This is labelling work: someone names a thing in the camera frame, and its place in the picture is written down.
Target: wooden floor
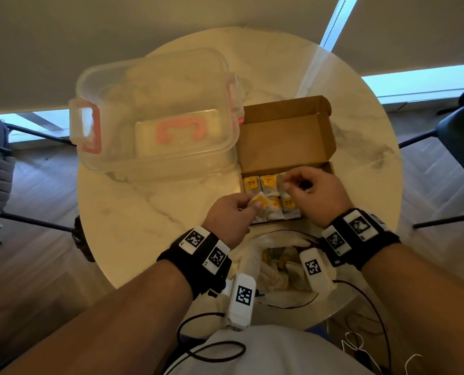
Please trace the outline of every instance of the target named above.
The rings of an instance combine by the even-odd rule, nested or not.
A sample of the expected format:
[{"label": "wooden floor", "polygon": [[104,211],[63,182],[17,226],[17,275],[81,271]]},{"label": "wooden floor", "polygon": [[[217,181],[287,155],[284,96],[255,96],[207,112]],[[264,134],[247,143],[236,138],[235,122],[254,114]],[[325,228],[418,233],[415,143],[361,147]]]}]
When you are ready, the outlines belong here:
[{"label": "wooden floor", "polygon": [[[390,113],[398,140],[434,127],[432,111]],[[68,146],[16,152],[9,213],[72,226],[78,214],[78,159]],[[464,222],[413,231],[412,223],[464,214],[464,170],[436,138],[402,150],[404,191],[398,233],[424,257],[464,278]],[[85,260],[69,233],[0,220],[0,362],[21,353],[93,305],[112,290],[96,264]],[[379,332],[379,326],[354,312],[375,318],[358,302],[330,321],[335,339],[344,333],[345,317],[357,331]],[[396,373],[414,349],[401,340],[396,323],[390,329]],[[383,336],[361,332],[365,347],[386,364]],[[409,373],[426,373],[415,358]]]}]

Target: marble tabletop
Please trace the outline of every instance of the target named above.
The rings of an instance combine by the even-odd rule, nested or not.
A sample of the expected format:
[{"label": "marble tabletop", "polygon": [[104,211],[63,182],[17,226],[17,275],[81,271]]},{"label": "marble tabletop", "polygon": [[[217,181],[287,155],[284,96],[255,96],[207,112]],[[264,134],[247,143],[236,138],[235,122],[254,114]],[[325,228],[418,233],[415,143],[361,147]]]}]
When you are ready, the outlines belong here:
[{"label": "marble tabletop", "polygon": [[[331,158],[354,203],[377,214],[392,229],[398,224],[402,167],[390,121],[369,87],[345,62],[297,36],[268,30],[226,27],[176,39],[152,54],[213,47],[237,73],[244,105],[323,95],[337,150]],[[120,287],[152,265],[180,234],[202,223],[209,207],[222,195],[239,191],[237,167],[230,173],[172,182],[117,181],[113,176],[79,165],[78,198],[85,236],[101,270]],[[247,239],[280,228],[317,232],[307,221],[253,227]],[[353,267],[339,276],[365,286]],[[255,306],[253,323],[307,328],[342,308],[353,297],[343,285],[328,300],[308,307],[281,310]],[[220,301],[201,296],[189,315],[219,309]],[[202,324],[188,334],[212,333]]]}]

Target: person's left arm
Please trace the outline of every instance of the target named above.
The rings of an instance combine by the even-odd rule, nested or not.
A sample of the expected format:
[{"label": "person's left arm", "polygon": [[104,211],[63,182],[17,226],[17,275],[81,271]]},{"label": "person's left arm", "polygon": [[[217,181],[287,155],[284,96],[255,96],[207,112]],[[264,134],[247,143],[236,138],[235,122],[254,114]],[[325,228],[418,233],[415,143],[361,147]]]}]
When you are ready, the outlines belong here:
[{"label": "person's left arm", "polygon": [[[246,208],[251,197],[236,193],[218,199],[202,226],[235,248],[261,208]],[[191,303],[186,278],[173,263],[160,260],[42,340],[1,374],[153,373]]]}]

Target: white electronic device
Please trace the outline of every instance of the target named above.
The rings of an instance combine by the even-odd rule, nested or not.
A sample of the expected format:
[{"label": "white electronic device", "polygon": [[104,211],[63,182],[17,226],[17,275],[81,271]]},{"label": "white electronic device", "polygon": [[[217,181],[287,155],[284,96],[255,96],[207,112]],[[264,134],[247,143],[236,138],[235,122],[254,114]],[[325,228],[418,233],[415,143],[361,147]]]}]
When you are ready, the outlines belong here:
[{"label": "white electronic device", "polygon": [[322,254],[315,247],[309,248],[299,254],[312,291],[319,293],[319,296],[317,296],[318,300],[327,298],[336,289],[336,284],[329,274]]},{"label": "white electronic device", "polygon": [[251,324],[256,281],[245,273],[238,273],[232,280],[226,281],[222,295],[230,296],[230,304],[225,315],[226,326],[241,331]]}]

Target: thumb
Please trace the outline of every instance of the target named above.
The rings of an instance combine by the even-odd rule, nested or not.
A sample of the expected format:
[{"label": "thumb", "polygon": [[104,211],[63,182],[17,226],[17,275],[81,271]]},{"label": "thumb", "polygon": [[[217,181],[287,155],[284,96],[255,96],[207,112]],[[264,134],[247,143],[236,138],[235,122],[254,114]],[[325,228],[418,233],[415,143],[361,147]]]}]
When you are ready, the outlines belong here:
[{"label": "thumb", "polygon": [[304,200],[306,200],[308,194],[298,187],[296,184],[293,182],[285,182],[282,187],[285,189],[285,191],[289,194],[294,199],[294,202],[296,202],[298,205],[303,204]]},{"label": "thumb", "polygon": [[260,213],[260,210],[263,209],[263,204],[260,201],[256,201],[253,204],[249,205],[246,209],[241,210],[241,214],[244,217],[247,225],[251,225],[254,220],[254,217]]}]

